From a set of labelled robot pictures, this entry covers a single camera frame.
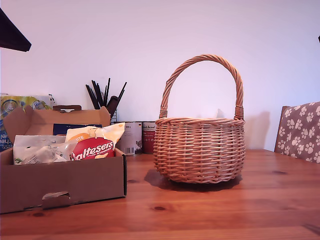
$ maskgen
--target red packaging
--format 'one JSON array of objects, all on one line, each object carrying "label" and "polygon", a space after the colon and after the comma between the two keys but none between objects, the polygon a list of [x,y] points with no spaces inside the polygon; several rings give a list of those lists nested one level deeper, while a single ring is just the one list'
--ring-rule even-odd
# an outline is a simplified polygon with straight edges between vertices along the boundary
[{"label": "red packaging", "polygon": [[154,142],[156,134],[156,123],[144,121],[142,123],[142,150],[144,154],[154,153]]},{"label": "red packaging", "polygon": [[103,137],[92,137],[79,141],[73,150],[75,160],[100,159],[114,156],[114,142]]}]

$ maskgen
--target tin can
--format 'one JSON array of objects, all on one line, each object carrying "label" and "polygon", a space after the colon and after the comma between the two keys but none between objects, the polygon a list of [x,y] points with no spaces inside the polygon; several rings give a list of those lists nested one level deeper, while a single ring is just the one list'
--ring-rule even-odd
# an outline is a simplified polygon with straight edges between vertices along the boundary
[{"label": "tin can", "polygon": [[142,122],[125,121],[124,123],[124,133],[115,147],[126,155],[142,154]]},{"label": "tin can", "polygon": [[154,153],[155,134],[156,123],[154,121],[142,122],[142,152],[144,154]]}]

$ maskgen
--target wicker basket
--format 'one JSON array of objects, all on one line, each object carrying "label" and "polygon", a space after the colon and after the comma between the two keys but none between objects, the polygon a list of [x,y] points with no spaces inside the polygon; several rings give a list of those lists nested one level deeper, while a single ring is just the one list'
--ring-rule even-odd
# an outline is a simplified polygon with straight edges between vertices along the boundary
[{"label": "wicker basket", "polygon": [[[236,85],[234,119],[167,117],[171,87],[192,64],[214,61],[232,74]],[[240,174],[245,159],[243,83],[238,71],[224,58],[195,56],[179,66],[166,81],[159,119],[155,121],[155,167],[175,182],[215,184]]]}]

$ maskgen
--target snack bag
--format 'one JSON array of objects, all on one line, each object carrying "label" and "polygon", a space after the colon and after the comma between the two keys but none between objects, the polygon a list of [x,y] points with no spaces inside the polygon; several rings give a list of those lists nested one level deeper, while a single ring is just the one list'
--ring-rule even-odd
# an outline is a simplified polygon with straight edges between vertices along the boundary
[{"label": "snack bag", "polygon": [[78,142],[72,153],[74,160],[114,157],[116,143],[124,131],[124,122],[106,127],[86,126],[68,129],[65,141]]},{"label": "snack bag", "polygon": [[64,136],[15,136],[13,159],[15,165],[44,164],[70,161],[77,141],[61,142]]}]

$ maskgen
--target chair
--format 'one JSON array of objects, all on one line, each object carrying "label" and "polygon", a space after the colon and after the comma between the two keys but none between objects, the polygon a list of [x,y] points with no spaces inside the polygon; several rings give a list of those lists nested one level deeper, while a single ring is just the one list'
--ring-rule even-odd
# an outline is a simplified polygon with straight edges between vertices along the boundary
[{"label": "chair", "polygon": [[320,102],[282,107],[274,152],[320,163]]}]

